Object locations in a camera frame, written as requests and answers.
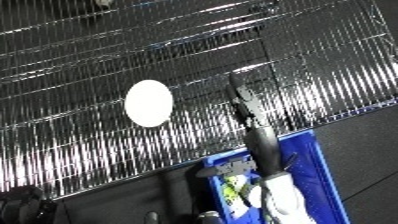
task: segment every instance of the metal grid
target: metal grid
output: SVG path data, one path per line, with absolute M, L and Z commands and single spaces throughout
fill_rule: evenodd
M 241 145 L 231 73 L 279 134 L 396 102 L 396 51 L 373 1 L 272 2 L 0 1 L 0 191 L 35 184 L 56 198 Z M 123 110 L 143 79 L 175 98 L 159 128 Z

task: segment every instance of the ping pong ball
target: ping pong ball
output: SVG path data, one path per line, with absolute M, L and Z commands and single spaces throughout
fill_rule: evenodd
M 128 91 L 124 108 L 136 124 L 152 128 L 167 121 L 173 111 L 173 96 L 161 82 L 144 80 Z

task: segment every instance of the robotic arm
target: robotic arm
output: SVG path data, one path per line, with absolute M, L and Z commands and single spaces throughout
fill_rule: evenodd
M 259 99 L 235 76 L 229 78 L 227 93 L 237 119 L 247 130 L 244 142 L 261 177 L 263 211 L 273 223 L 315 224 L 306 211 L 304 197 L 295 187 L 292 175 L 282 165 L 278 138 L 262 113 Z

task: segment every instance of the dark background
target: dark background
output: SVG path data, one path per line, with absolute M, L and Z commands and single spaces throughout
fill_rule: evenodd
M 398 39 L 398 2 L 376 1 Z M 315 129 L 352 223 L 398 223 L 398 107 Z M 63 199 L 56 223 L 143 223 L 149 211 L 164 223 L 191 223 L 213 209 L 199 164 Z

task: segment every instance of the blue plastic bin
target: blue plastic bin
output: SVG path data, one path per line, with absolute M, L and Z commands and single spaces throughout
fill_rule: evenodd
M 309 214 L 318 224 L 349 224 L 347 214 L 341 203 L 339 194 L 326 165 L 321 149 L 313 131 L 304 131 L 280 139 L 282 157 L 286 162 L 293 154 L 298 158 L 289 169 L 296 186 L 301 190 Z M 222 165 L 231 158 L 248 158 L 246 149 L 210 156 L 204 160 L 206 167 Z M 254 172 L 245 174 L 247 178 L 255 178 Z M 233 211 L 226 201 L 225 179 L 221 176 L 209 178 L 218 211 L 227 224 L 267 223 L 263 220 L 260 209 L 247 207 L 248 211 L 240 217 L 232 215 Z

